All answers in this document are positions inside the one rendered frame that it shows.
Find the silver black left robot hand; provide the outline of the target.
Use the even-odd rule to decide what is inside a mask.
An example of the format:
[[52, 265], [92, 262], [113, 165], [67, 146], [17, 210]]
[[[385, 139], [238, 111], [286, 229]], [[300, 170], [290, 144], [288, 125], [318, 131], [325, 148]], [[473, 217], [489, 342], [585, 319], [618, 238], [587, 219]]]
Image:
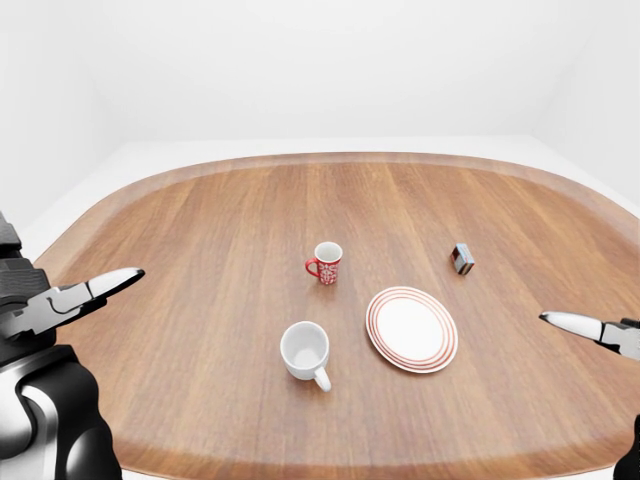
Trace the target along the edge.
[[58, 327], [102, 308], [108, 297], [145, 275], [126, 267], [54, 287], [21, 248], [14, 226], [0, 212], [0, 367], [53, 346]]

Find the white plate with red rings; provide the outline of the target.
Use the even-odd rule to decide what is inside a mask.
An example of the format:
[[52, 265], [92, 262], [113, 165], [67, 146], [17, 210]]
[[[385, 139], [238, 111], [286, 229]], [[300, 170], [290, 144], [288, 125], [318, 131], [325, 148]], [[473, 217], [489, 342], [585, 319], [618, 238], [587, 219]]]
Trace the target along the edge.
[[408, 372], [438, 372], [457, 354], [458, 330], [451, 314], [433, 296], [413, 287], [377, 293], [367, 307], [365, 327], [380, 355]]

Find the red patterned mug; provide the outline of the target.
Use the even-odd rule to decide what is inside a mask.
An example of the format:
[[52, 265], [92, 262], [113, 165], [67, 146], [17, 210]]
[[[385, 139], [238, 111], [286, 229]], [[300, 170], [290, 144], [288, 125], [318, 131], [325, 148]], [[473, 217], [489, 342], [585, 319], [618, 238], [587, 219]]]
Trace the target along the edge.
[[314, 256], [305, 262], [306, 271], [323, 285], [335, 284], [343, 249], [335, 242], [325, 241], [314, 249]]

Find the plain white mug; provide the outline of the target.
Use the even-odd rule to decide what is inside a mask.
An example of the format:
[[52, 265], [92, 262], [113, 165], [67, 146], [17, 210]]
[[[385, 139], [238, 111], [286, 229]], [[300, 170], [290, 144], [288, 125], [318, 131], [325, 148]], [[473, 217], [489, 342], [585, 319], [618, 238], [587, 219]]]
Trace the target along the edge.
[[326, 372], [329, 353], [328, 335], [314, 322], [290, 325], [280, 340], [280, 354], [288, 372], [298, 380], [314, 381], [324, 392], [332, 388]]

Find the small printed box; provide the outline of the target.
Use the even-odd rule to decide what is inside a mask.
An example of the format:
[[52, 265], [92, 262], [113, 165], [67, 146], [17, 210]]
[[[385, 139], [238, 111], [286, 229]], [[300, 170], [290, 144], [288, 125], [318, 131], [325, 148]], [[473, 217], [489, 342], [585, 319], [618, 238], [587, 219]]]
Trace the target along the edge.
[[475, 265], [474, 257], [466, 243], [456, 243], [450, 259], [459, 275], [467, 275]]

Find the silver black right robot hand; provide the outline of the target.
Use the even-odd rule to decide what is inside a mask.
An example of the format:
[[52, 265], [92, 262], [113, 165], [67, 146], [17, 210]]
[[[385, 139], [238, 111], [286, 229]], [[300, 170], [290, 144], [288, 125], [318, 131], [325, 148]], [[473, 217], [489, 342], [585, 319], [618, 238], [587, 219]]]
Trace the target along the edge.
[[571, 312], [545, 311], [539, 318], [556, 328], [589, 339], [614, 353], [640, 362], [640, 320], [618, 322]]

